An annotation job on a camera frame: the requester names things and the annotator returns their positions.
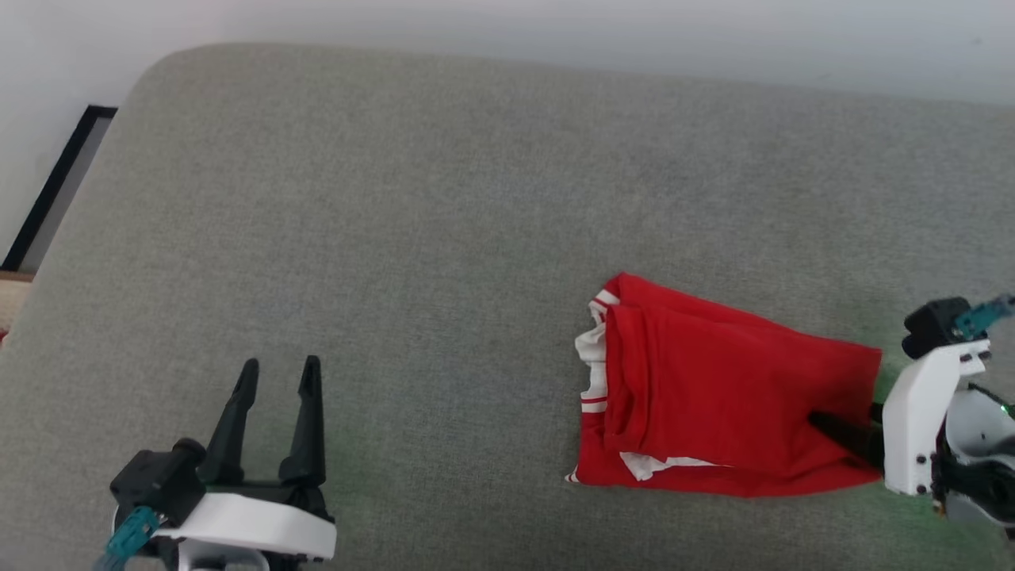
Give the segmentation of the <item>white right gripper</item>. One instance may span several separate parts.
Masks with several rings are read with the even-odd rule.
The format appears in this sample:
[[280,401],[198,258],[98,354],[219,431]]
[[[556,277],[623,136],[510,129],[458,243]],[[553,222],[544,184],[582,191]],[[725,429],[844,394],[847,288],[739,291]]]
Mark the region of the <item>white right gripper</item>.
[[855,458],[884,469],[888,490],[927,494],[936,437],[953,395],[962,379],[986,371],[980,354],[989,350],[990,341],[980,339],[918,358],[902,370],[884,404],[871,404],[872,423],[856,425],[828,412],[810,413],[809,423]]

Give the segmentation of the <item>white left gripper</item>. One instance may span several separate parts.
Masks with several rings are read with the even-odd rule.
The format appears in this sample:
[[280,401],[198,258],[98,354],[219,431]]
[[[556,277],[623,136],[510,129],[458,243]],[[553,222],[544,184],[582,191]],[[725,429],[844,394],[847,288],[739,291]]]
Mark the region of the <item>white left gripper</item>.
[[250,358],[198,470],[203,483],[229,486],[219,492],[200,491],[198,481],[150,487],[150,506],[166,524],[155,539],[174,543],[178,570],[224,570],[231,565],[297,570],[304,561],[327,561],[335,555],[337,527],[319,487],[327,478],[320,359],[309,355],[304,360],[297,390],[300,411],[289,456],[279,466],[282,483],[239,485],[244,481],[244,430],[258,379],[259,362]]

